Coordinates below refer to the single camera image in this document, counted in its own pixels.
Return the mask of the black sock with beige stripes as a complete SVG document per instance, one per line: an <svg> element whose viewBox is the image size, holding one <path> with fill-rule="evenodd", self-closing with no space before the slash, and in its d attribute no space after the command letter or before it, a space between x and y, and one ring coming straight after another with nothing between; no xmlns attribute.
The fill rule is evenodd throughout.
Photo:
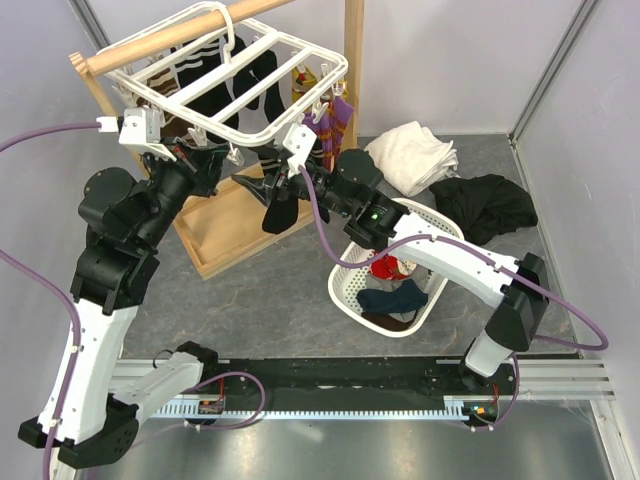
<svg viewBox="0 0 640 480"><path fill-rule="evenodd" d="M283 233L297 222L299 214L298 199L284 187L287 163L282 161L281 151L272 145L250 150L258 156L263 177L232 174L231 178L266 207L262 230L269 234Z"/></svg>

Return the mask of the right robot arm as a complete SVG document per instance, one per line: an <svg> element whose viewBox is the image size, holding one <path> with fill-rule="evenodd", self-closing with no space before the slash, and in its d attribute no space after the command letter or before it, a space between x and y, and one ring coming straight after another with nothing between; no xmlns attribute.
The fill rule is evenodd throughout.
<svg viewBox="0 0 640 480"><path fill-rule="evenodd" d="M264 181L269 202L265 231L288 229L297 219L297 201L307 200L317 213L347 218L345 231L359 246L426 267L492 307L457 371L465 391L483 392L512 353L529 349L549 303L548 274L540 257L490 252L429 223L378 190L382 172L363 150L342 152L332 171L284 149L263 147L260 152L278 166Z"/></svg>

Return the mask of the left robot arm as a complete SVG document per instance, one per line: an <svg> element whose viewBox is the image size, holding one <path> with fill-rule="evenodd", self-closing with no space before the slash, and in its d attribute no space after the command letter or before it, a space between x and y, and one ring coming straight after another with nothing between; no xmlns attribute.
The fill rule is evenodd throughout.
<svg viewBox="0 0 640 480"><path fill-rule="evenodd" d="M109 167L84 186L78 207L87 224L70 293L79 326L71 329L46 407L24 421L18 437L35 448L55 447L76 469L113 464L132 447L139 428L175 396L208 393L219 382L215 351L188 341L141 379L109 390L124 337L159 266L158 246L191 196L215 195L228 147L164 142L174 159L142 156L146 180Z"/></svg>

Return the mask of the wooden drying rack stand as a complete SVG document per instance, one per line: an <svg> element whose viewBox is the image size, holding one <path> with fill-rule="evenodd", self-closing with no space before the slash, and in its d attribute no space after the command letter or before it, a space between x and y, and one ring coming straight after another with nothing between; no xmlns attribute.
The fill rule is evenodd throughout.
<svg viewBox="0 0 640 480"><path fill-rule="evenodd" d="M104 47L92 57L84 58L80 53L73 53L69 59L108 116L116 116L117 112L97 80L100 75L147 99L160 110L193 122L201 133L214 133L236 146L262 145L274 139L283 128L301 119L306 109L316 110L320 96L341 80L347 81L354 102L359 100L360 93L363 2L348 1L345 4L343 53L279 31L257 20L257 15L280 5L278 1L240 1L230 6L221 2L199 2L116 44ZM126 72L127 65L177 44L186 43L190 50L194 50L223 34L231 35L236 25L257 32L256 42L237 56L227 55L221 68L174 97L161 96L143 82L173 61L182 59L182 52L167 56L135 74ZM278 43L294 50L294 56L220 113L205 118L187 109L187 102L230 78ZM310 56L331 63L332 69L276 120L255 134L243 133L224 125L224 120L230 115L237 113ZM189 198L178 213L174 226L198 273L203 279L209 279L279 240L279 235L266 233L259 227L258 217L265 212L265 208L251 199L247 190L225 179L216 196Z"/></svg>

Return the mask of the purple striped sock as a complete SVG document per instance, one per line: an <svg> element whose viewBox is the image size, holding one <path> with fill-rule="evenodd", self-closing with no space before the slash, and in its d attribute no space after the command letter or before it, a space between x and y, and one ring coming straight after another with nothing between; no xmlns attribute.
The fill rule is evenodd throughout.
<svg viewBox="0 0 640 480"><path fill-rule="evenodd" d="M317 165L331 171L342 148L346 127L352 118L354 108L341 96L328 102L328 108L317 123L313 115L306 113L303 124L315 134L316 140L311 150L311 158Z"/></svg>

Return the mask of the yellow reindeer sock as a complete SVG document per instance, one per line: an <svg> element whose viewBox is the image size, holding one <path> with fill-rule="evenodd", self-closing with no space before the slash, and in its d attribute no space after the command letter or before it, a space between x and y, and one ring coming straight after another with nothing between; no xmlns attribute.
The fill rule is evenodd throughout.
<svg viewBox="0 0 640 480"><path fill-rule="evenodd" d="M295 67L291 72L291 99L295 103L300 100L317 83L318 79L310 67Z"/></svg>

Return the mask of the folded white towel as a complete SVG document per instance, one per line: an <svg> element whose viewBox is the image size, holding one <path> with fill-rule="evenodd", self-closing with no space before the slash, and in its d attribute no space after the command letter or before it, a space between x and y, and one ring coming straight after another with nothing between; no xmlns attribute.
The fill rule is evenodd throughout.
<svg viewBox="0 0 640 480"><path fill-rule="evenodd" d="M414 197L447 174L457 174L457 150L417 121L395 127L364 150L384 179L405 197Z"/></svg>

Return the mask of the white perforated laundry basket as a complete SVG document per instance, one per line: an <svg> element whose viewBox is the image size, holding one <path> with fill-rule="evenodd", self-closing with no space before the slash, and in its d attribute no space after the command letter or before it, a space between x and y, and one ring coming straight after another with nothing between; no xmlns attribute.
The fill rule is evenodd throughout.
<svg viewBox="0 0 640 480"><path fill-rule="evenodd" d="M427 296L427 303L421 308L408 313L392 313L381 319L363 314L357 300L359 292L370 290L376 295L395 292L409 280ZM389 256L360 269L334 267L328 279L328 292L338 309L362 326L380 335L402 338L421 328L447 283L445 277L430 269Z"/></svg>

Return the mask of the navy blue sock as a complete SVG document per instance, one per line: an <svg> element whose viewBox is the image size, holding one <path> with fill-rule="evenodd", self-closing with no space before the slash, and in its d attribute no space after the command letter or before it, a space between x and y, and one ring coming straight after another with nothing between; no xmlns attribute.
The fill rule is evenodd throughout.
<svg viewBox="0 0 640 480"><path fill-rule="evenodd" d="M405 280L393 291L360 290L356 294L356 301L366 313L403 314L424 307L429 296L413 280Z"/></svg>

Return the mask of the crumpled black cloth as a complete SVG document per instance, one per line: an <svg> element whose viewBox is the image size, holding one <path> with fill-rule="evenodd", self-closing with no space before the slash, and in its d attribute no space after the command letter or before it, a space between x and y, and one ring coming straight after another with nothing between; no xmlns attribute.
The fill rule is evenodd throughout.
<svg viewBox="0 0 640 480"><path fill-rule="evenodd" d="M531 196L501 175L447 178L429 186L439 213L454 221L478 246L494 237L538 225Z"/></svg>

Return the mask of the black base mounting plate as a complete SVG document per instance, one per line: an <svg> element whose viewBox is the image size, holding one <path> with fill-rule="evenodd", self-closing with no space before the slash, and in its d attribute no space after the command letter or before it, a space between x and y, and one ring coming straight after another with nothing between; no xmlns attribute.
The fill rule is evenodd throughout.
<svg viewBox="0 0 640 480"><path fill-rule="evenodd" d="M364 419L439 416L469 411L454 400L492 403L516 390L512 362L486 380L458 357L233 359L205 368L201 393L220 393L227 414L260 410L289 418Z"/></svg>

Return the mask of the aluminium rail frame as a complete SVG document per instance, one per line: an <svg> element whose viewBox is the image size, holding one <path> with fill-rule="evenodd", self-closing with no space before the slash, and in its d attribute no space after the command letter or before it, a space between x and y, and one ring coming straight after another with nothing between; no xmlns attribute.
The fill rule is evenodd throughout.
<svg viewBox="0 0 640 480"><path fill-rule="evenodd" d="M603 363L599 360L579 359L572 356L524 356L514 365L518 376L515 392L506 399L497 399L506 405L512 397L521 401L582 401L582 400L611 400L614 397ZM486 401L477 399L464 403L460 399L453 402L454 407L469 406L469 411L475 405L487 405ZM227 414L224 411L223 396L220 393L187 394L175 397L164 403L157 417L159 418L220 418L239 420L249 417L253 412ZM418 417L392 417L382 419L366 417L364 419L326 419L304 417L302 419L289 418L282 414L261 414L264 420L430 420L456 421L463 420L466 414L456 418L439 416L434 419Z"/></svg>

